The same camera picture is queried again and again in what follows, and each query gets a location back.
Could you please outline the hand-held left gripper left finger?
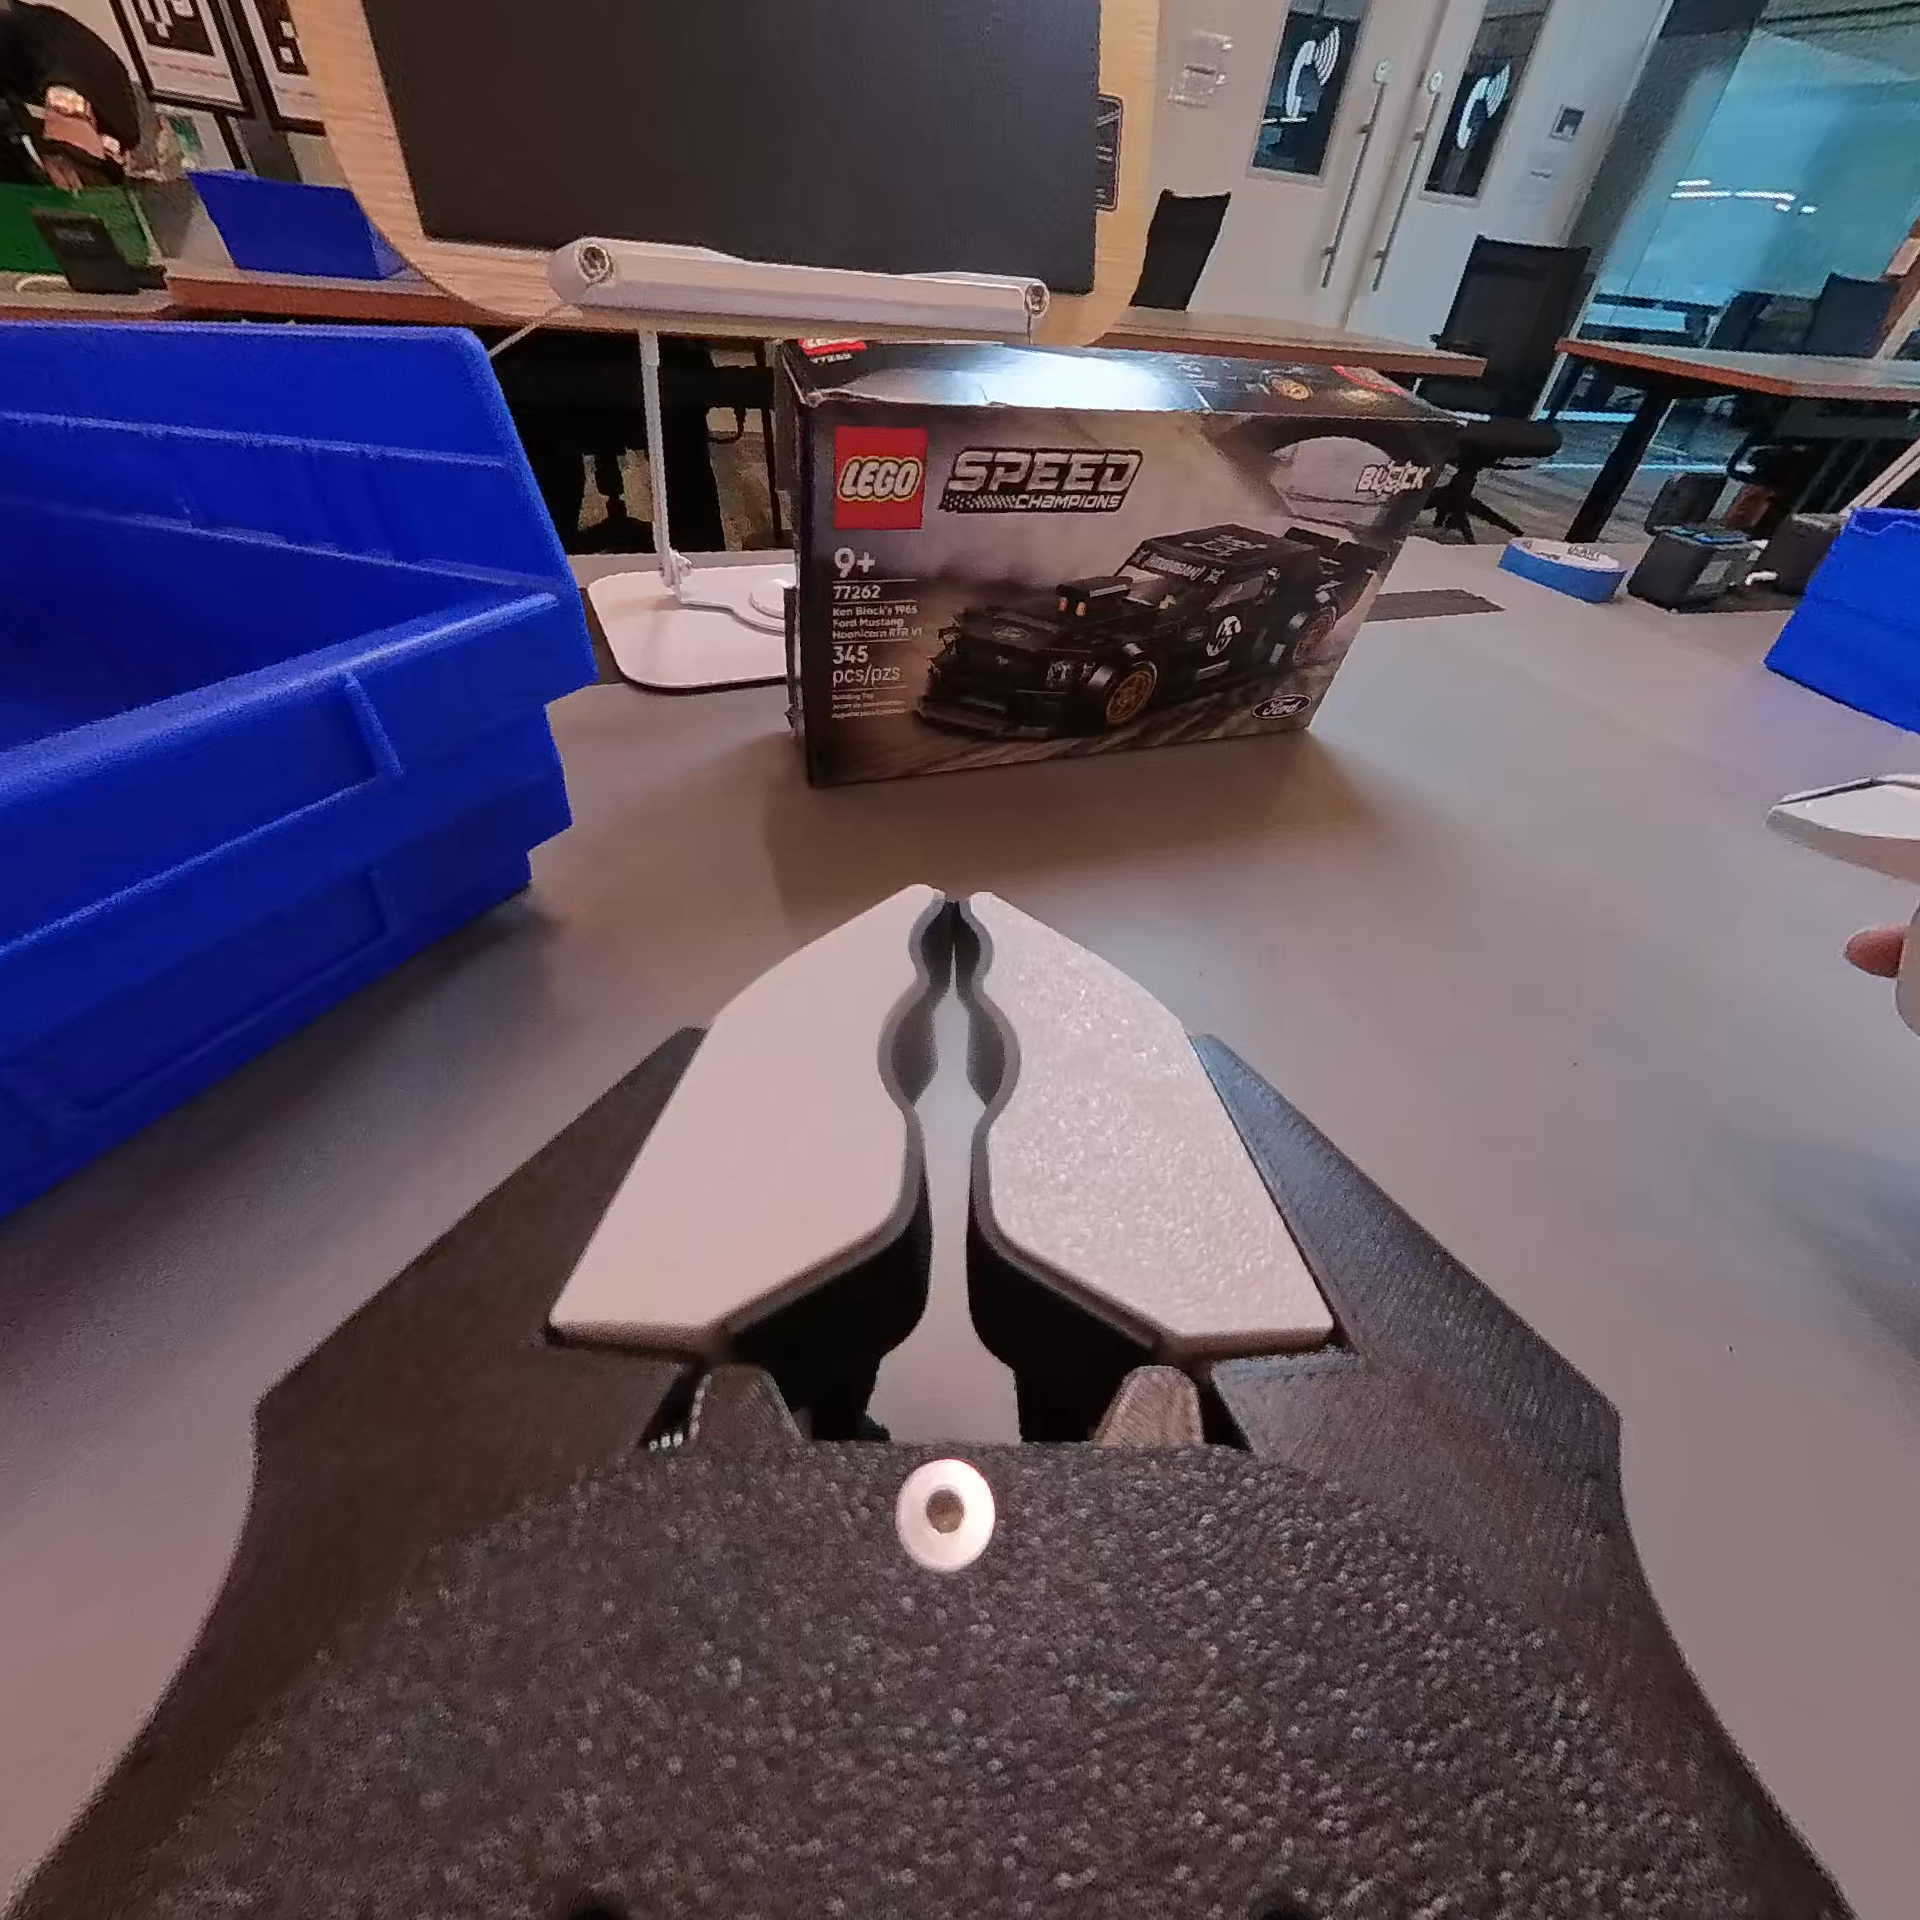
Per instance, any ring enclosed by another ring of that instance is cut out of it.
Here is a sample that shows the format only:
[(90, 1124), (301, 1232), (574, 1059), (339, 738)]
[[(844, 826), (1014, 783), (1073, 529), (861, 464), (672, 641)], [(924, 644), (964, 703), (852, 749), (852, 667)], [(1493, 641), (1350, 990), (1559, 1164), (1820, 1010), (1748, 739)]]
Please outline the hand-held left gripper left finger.
[(572, 1345), (768, 1374), (813, 1437), (871, 1437), (922, 1322), (931, 1201), (918, 1097), (939, 1063), (949, 902), (877, 899), (708, 1023), (545, 1320)]

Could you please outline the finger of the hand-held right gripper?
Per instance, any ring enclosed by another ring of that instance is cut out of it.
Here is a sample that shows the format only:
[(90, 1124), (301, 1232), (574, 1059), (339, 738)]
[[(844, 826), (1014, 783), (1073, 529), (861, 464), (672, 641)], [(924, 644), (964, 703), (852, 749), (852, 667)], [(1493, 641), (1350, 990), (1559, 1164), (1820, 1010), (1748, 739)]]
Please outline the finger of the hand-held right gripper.
[(1822, 786), (1774, 802), (1766, 826), (1784, 840), (1918, 886), (1918, 775)]

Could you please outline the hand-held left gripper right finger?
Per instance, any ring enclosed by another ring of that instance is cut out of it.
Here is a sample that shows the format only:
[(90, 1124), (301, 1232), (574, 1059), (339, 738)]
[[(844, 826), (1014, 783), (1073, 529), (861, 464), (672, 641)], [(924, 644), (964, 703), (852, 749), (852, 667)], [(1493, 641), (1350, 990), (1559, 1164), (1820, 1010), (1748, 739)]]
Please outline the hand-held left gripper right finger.
[(1183, 1021), (991, 891), (955, 906), (979, 1099), (967, 1174), (971, 1329), (1012, 1375), (1019, 1440), (1091, 1437), (1160, 1365), (1320, 1353), (1336, 1316)]

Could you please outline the black lego car box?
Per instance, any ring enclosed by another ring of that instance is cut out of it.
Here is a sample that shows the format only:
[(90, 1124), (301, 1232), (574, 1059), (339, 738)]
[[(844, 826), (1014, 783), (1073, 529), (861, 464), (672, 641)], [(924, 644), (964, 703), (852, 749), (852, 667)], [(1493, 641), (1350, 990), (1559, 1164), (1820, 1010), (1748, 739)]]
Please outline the black lego car box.
[(1462, 419), (1356, 364), (780, 351), (810, 788), (1307, 728)]

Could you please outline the black battery pack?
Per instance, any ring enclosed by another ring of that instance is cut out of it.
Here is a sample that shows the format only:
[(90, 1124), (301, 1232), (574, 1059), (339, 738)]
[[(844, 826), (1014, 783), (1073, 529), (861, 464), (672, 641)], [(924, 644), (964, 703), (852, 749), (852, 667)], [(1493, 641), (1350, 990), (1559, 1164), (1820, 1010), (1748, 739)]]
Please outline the black battery pack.
[(1708, 523), (1676, 523), (1651, 533), (1625, 577), (1623, 593), (1663, 611), (1691, 611), (1744, 586), (1764, 542)]

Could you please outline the blue tape roll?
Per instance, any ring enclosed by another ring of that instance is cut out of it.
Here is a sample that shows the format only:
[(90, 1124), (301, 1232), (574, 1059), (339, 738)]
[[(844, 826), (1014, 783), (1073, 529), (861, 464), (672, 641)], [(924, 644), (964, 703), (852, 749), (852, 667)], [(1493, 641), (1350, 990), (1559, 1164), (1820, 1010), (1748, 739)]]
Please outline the blue tape roll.
[(1601, 546), (1536, 535), (1508, 540), (1498, 567), (1584, 605), (1609, 604), (1628, 577), (1625, 563)]

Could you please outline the wooden desk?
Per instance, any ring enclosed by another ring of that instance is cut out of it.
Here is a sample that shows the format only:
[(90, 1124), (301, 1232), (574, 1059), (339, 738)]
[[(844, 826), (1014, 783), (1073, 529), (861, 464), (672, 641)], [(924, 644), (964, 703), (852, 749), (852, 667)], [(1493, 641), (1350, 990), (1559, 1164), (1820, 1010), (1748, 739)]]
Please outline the wooden desk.
[(1683, 399), (1764, 395), (1785, 401), (1851, 404), (1876, 411), (1916, 411), (1918, 364), (1876, 355), (1780, 354), (1559, 337), (1564, 360), (1628, 375), (1641, 392), (1625, 428), (1581, 496), (1561, 537), (1595, 544), (1657, 438)]
[(1483, 354), (1431, 342), (1409, 343), (1310, 319), (1246, 317), (1162, 306), (1130, 306), (1093, 345), (1262, 364), (1365, 367), (1398, 382), (1477, 379), (1486, 369)]

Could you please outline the white desk lamp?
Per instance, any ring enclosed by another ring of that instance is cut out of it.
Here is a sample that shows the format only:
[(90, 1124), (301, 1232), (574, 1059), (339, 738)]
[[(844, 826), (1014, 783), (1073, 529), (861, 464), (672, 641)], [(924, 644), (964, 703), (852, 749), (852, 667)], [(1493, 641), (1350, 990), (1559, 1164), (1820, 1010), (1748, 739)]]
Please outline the white desk lamp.
[(588, 236), (545, 270), (564, 307), (636, 319), (653, 571), (588, 583), (588, 602), (620, 674), (644, 691), (712, 693), (785, 677), (789, 557), (698, 563), (675, 547), (663, 478), (659, 324), (744, 324), (768, 337), (929, 337), (1019, 345), (1035, 337), (1049, 291), (1038, 278), (882, 273), (748, 260), (694, 246)]

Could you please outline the black office chair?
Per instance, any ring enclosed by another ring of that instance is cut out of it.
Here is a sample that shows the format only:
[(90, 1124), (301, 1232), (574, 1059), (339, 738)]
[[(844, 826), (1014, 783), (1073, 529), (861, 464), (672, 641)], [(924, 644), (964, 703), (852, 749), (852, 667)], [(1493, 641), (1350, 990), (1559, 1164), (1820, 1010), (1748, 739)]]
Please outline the black office chair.
[(1164, 188), (1147, 223), (1139, 276), (1127, 306), (1187, 312), (1224, 227), (1232, 194), (1176, 194)]
[(1477, 498), (1489, 469), (1534, 468), (1564, 444), (1538, 406), (1559, 358), (1559, 342), (1591, 288), (1591, 250), (1475, 236), (1433, 345), (1477, 358), (1471, 377), (1424, 375), (1418, 395), (1463, 418), (1450, 473), (1429, 498), (1433, 528), (1463, 544), (1475, 523), (1505, 535), (1523, 529)]

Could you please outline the large blue plastic bin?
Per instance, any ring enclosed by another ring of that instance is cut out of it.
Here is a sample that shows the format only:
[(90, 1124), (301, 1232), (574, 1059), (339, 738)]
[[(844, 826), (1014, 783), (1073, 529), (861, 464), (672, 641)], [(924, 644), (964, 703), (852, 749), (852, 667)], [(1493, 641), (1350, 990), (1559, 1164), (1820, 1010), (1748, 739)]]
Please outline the large blue plastic bin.
[(463, 327), (2, 327), (2, 1205), (532, 882), (579, 587)]

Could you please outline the wood framed black board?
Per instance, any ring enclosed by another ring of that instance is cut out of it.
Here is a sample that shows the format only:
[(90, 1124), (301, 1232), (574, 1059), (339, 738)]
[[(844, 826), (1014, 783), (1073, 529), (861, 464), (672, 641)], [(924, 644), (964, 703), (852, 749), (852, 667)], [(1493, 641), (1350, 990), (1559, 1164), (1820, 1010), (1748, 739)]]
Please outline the wood framed black board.
[(1150, 2), (304, 2), (347, 189), (471, 317), (1086, 347), (1139, 278)]

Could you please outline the small blue plastic bin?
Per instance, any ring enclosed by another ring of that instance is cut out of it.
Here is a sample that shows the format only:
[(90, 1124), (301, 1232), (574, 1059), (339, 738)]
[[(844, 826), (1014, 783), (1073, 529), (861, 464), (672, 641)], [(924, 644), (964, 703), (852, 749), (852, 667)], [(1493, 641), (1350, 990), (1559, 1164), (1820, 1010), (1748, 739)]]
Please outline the small blue plastic bin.
[(408, 270), (347, 188), (239, 169), (191, 169), (187, 180), (241, 272), (384, 281)]

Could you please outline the small black stand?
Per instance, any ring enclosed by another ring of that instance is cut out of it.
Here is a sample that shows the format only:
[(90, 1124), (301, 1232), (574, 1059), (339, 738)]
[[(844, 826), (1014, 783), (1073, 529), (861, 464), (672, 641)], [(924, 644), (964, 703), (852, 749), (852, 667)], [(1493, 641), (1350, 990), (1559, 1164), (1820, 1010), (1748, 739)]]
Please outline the small black stand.
[(150, 261), (129, 258), (97, 214), (35, 205), (27, 218), (60, 276), (74, 291), (132, 295), (166, 288), (166, 273)]

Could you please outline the green box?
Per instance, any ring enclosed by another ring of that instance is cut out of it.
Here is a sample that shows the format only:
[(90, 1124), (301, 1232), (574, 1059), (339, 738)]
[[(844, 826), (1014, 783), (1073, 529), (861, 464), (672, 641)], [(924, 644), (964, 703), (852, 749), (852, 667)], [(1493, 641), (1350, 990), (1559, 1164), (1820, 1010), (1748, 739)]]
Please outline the green box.
[(155, 291), (166, 283), (126, 188), (4, 184), (2, 273), (54, 276), (90, 295)]

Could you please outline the black framed wall picture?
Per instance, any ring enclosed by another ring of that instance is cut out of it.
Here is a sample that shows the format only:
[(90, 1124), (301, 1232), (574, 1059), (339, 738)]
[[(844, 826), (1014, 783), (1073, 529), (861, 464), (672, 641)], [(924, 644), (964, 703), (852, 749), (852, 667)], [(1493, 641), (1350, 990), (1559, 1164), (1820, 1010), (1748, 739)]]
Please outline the black framed wall picture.
[(219, 2), (112, 2), (139, 84), (155, 101), (252, 117), (227, 13)]
[(304, 56), (290, 2), (236, 2), (266, 92), (272, 121), (290, 131), (323, 131), (322, 96)]

